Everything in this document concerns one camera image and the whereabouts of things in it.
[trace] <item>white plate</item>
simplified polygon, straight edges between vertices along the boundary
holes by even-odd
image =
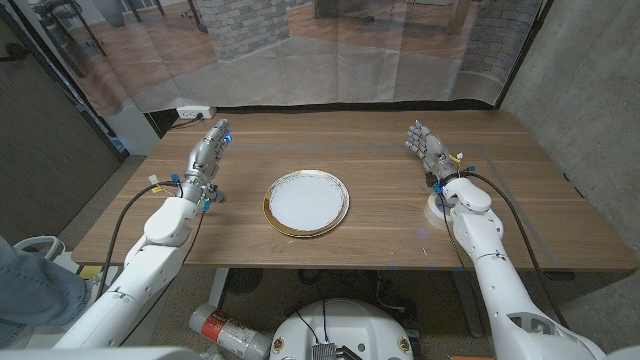
[[[264,214],[283,234],[313,237],[340,223],[349,209],[349,193],[335,176],[300,170],[278,179],[264,197]]]

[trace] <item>wooden table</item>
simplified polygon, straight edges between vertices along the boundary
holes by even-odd
[[[220,118],[231,121],[233,142],[215,183],[225,195],[212,204],[186,265],[214,267],[451,270],[460,266],[446,232],[423,211],[431,189],[420,160],[404,147],[420,119],[463,152],[463,166],[498,184],[514,203],[544,269],[632,271],[638,262],[591,205],[564,179],[527,131],[508,112],[320,112],[217,114],[167,133],[91,231],[73,251],[81,264],[102,264],[121,209],[147,176],[182,174],[194,144]],[[269,186],[289,172],[319,169],[340,178],[350,208],[333,231],[295,239],[271,227],[263,214]],[[519,269],[532,269],[522,237],[504,201],[493,199],[505,225],[504,243]],[[143,196],[126,216],[113,255],[122,263],[143,233],[163,193]],[[465,256],[466,265],[471,261]]]

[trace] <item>plate rim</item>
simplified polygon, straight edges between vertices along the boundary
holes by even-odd
[[[333,219],[333,221],[331,221],[329,224],[323,226],[320,229],[303,231],[303,230],[290,228],[282,224],[280,221],[278,221],[278,219],[276,219],[276,217],[271,212],[271,208],[269,206],[271,197],[273,195],[273,189],[279,182],[281,182],[285,178],[296,176],[296,175],[302,175],[302,174],[321,174],[325,177],[333,178],[340,185],[341,189],[344,190],[345,198],[342,200],[342,208],[340,209],[340,213],[338,214],[338,216],[336,216],[335,219]],[[347,190],[347,187],[344,185],[344,183],[340,179],[338,179],[338,177],[326,171],[297,170],[281,176],[276,181],[274,181],[273,184],[271,184],[271,186],[269,187],[269,190],[267,190],[267,193],[264,195],[263,209],[264,209],[264,215],[267,218],[267,221],[269,222],[269,224],[271,224],[271,226],[274,229],[278,230],[279,232],[295,238],[312,238],[332,230],[344,219],[349,209],[349,191]]]

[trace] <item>white robot body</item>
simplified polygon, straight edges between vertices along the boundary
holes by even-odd
[[[335,344],[338,351],[346,346],[362,360],[413,359],[409,339],[402,326],[384,311],[359,300],[325,300],[327,343],[322,305],[322,301],[318,301],[299,311],[321,344]],[[270,359],[316,358],[316,338],[297,314],[280,325],[273,339]]]

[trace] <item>brick wall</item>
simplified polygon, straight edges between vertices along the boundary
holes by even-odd
[[[219,60],[233,60],[289,37],[285,0],[199,0]]]
[[[461,70],[505,83],[524,45],[541,0],[489,0],[471,30]]]

